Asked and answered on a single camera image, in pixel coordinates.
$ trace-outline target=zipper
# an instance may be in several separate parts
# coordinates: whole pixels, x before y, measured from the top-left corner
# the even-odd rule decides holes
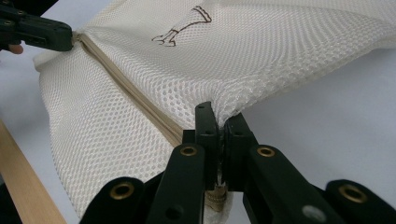
[[[87,35],[73,34],[73,43],[79,42],[84,51],[99,62],[115,81],[117,86],[130,98],[134,104],[146,115],[157,129],[168,140],[172,147],[182,142],[183,129],[172,119],[169,119],[121,72],[121,70],[99,49]],[[213,210],[222,211],[227,198],[224,186],[217,186],[214,190],[205,192],[205,204]]]

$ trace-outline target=mesh texture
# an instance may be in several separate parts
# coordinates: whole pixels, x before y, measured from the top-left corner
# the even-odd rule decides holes
[[[79,32],[162,112],[193,129],[202,102],[212,102],[222,126],[258,101],[395,47],[396,2],[116,0]],[[79,215],[107,181],[146,181],[165,168],[169,143],[79,44],[36,66],[53,157]],[[205,222],[224,222],[229,207],[206,211]]]

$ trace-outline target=black clamp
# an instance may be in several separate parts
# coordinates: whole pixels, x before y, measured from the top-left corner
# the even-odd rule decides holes
[[[163,173],[147,183],[109,182],[80,223],[203,223],[204,192],[218,184],[219,169],[228,191],[244,192],[251,223],[396,223],[396,211],[360,184],[309,184],[278,149],[258,145],[241,114],[223,133],[210,102],[198,105],[195,117],[196,129],[184,131]]]
[[[42,49],[69,51],[73,48],[69,25],[27,14],[8,0],[0,1],[0,44],[25,44]]]

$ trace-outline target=gray background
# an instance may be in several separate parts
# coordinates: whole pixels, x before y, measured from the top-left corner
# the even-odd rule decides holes
[[[82,26],[109,0],[60,0],[44,16]],[[47,111],[32,58],[0,52],[0,119],[8,126],[67,223],[78,217],[50,154]],[[272,145],[320,188],[360,182],[396,207],[396,50],[378,49],[299,90],[258,103],[244,116],[261,144]],[[248,223],[235,194],[227,223]]]

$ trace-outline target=wooden board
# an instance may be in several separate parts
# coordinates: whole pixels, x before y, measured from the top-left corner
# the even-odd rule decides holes
[[[0,173],[23,223],[66,223],[2,120]]]

